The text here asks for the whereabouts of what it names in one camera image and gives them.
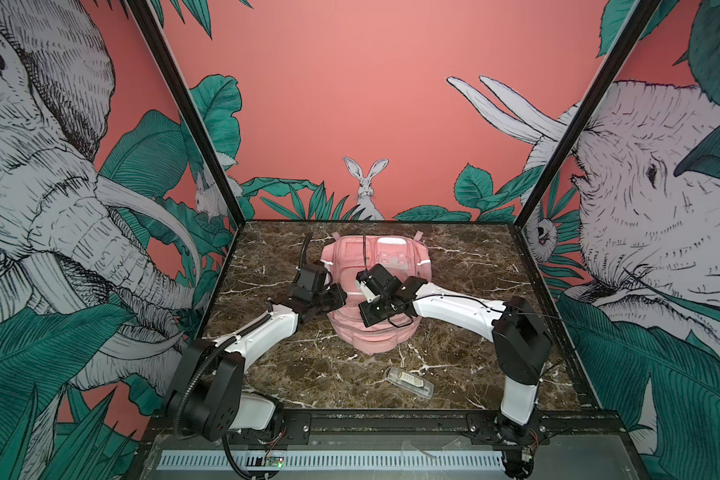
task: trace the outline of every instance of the white tusk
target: white tusk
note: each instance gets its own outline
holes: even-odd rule
[[[499,110],[496,105],[467,82],[456,77],[449,77],[448,82],[472,103],[485,120],[502,133],[522,140],[527,144],[535,144],[541,138],[540,132]]]
[[[121,206],[138,214],[150,216],[172,229],[186,247],[190,249],[195,269],[198,275],[200,274],[202,264],[200,263],[200,254],[197,251],[197,246],[195,246],[195,241],[192,240],[190,232],[168,210],[156,204],[152,199],[101,176],[96,179],[96,198],[106,206]]]
[[[492,78],[480,76],[480,81],[498,97],[517,117],[552,140],[559,141],[566,131],[566,124],[547,117],[518,92]]]
[[[148,359],[173,348],[183,335],[184,333],[180,332],[168,340],[152,343],[135,340],[117,332],[104,342],[99,351],[106,356],[119,360]]]
[[[42,252],[30,255],[20,264],[32,286],[58,313],[68,315],[88,308],[64,276],[55,254]]]

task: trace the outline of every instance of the white label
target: white label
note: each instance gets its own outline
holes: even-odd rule
[[[424,386],[424,380],[411,375],[410,373],[400,371],[400,379],[406,383],[410,383],[413,386],[422,388]]]

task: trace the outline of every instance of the black metal post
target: black metal post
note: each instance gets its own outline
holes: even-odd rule
[[[608,91],[608,87],[610,87],[619,70],[621,70],[621,66],[626,61],[626,58],[630,56],[632,48],[638,39],[640,39],[640,35],[643,33],[643,30],[645,30],[648,21],[660,3],[661,0],[640,0],[640,3],[635,6],[632,15],[626,20],[624,29],[616,39],[614,47],[608,53],[600,71],[597,72],[592,86],[589,91],[586,92],[584,100],[581,101],[579,110],[574,115],[570,125],[568,125],[568,129],[565,131],[565,134],[563,134],[562,139],[557,143],[557,148],[547,163],[547,167],[544,168],[544,171],[541,173],[536,187],[534,187],[530,197],[528,197],[528,201],[525,202],[523,209],[515,219],[514,224],[517,227],[523,228],[525,226],[534,208],[541,202],[544,193],[547,191],[547,188],[549,188],[550,183],[552,183],[552,179],[560,167],[563,166],[563,162],[568,158],[576,140],[579,135],[581,135],[581,132],[584,131],[586,122],[590,120],[597,110],[600,101]]]
[[[190,133],[192,133],[192,137],[195,139],[195,142],[197,142],[200,154],[208,165],[211,175],[216,182],[216,186],[221,190],[221,195],[224,197],[227,208],[230,209],[235,230],[239,230],[245,224],[246,218],[242,215],[240,206],[237,204],[237,200],[235,200],[235,196],[232,194],[232,189],[227,183],[226,174],[216,159],[216,151],[213,148],[211,140],[208,138],[205,126],[200,119],[195,104],[192,102],[192,96],[186,88],[181,72],[173,61],[173,55],[160,30],[161,26],[157,23],[157,20],[155,20],[150,6],[147,4],[148,0],[128,0],[131,13],[134,14],[136,23],[139,25],[141,33],[144,36],[144,40],[146,44],[149,45],[155,62],[157,62],[157,66],[163,73],[163,77],[168,84],[168,89],[172,93],[176,105],[179,107],[179,112],[184,118]]]

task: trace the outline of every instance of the rabbit ear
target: rabbit ear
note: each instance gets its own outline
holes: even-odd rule
[[[380,174],[387,165],[389,165],[389,160],[386,158],[378,160],[373,167],[371,167],[371,171],[368,172],[368,178],[374,178],[376,175]]]
[[[351,176],[362,180],[362,168],[360,168],[360,165],[358,165],[356,161],[349,157],[344,157],[344,163],[347,165],[347,170],[349,170]]]

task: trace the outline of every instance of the rabbit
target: rabbit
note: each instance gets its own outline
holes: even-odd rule
[[[380,174],[384,168],[389,164],[389,160],[383,158],[374,163],[371,170],[368,172],[367,177],[363,177],[362,168],[353,159],[344,157],[344,163],[347,165],[349,174],[354,178],[360,180],[360,187],[358,188],[358,202],[359,208],[362,209],[360,214],[360,220],[384,220],[384,216],[376,210],[376,206],[373,204],[373,187],[371,186],[371,180]]]

